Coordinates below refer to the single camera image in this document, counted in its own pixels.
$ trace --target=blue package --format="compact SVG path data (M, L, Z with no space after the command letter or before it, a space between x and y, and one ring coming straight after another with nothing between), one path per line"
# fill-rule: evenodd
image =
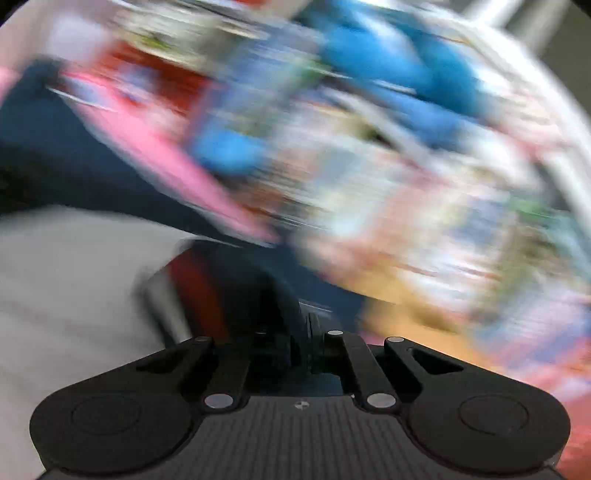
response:
M275 113L299 90L319 47L316 33L288 22L267 26L266 34L239 45L203 97L207 112L187 152L214 173L241 176L262 166Z

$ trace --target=circular pad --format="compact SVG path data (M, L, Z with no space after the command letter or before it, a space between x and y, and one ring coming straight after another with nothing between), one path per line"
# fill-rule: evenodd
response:
M191 428L173 393L68 393L47 397L30 432L44 463L86 475L141 469L169 455Z
M495 374L433 377L409 416L418 442L471 472L510 475L540 468L570 433L564 407L538 388Z
M529 415L525 407L500 395L482 395L466 400L460 406L465 425L489 435L510 435L521 430Z

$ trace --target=white floor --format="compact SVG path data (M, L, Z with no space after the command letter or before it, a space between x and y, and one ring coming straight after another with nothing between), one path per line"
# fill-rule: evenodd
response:
M28 422L45 396L161 348L131 290L188 236L63 208L0 219L1 480L42 473Z

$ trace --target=metal pin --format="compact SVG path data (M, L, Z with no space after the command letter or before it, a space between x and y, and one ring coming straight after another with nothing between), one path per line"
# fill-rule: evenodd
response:
M396 404L396 398L387 393L374 393L368 397L367 402L373 408L390 408Z
M209 408L228 408L234 403L234 399L225 393L214 393L205 397L205 405Z

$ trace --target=black surface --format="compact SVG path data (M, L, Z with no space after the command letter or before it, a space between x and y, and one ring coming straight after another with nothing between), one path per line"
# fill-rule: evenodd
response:
M256 381L245 381L247 370L249 377L265 371L257 369L261 353L253 346L243 361L245 353L244 346L216 349L207 338L192 339L67 387L37 407L31 438L48 468L82 476L445 480L557 475L548 465L566 444L569 418L555 398L529 385L408 340L367 346L346 333L324 337L320 375L295 369L297 375L279 381L275 390L289 396L263 397ZM418 390L408 378L398 378L403 366ZM337 395L315 385L316 396L297 396L298 385L304 392L325 374L338 375ZM299 383L292 381L298 378ZM288 388L282 391L282 385ZM212 411L203 406L211 393L229 394L234 402ZM366 398L373 393L397 395L397 408L369 406ZM70 477L50 473L47 478Z
M539 468L570 433L568 415L551 395L477 371L432 378L413 403L409 425L446 462L501 475Z
M208 417L190 443L126 480L472 480L417 449L394 416L367 413L346 397L252 397ZM560 480L550 468L521 480ZM52 471L44 480L74 480Z
M31 419L44 463L72 472L112 475L170 454L191 427L188 405L174 393L60 394Z

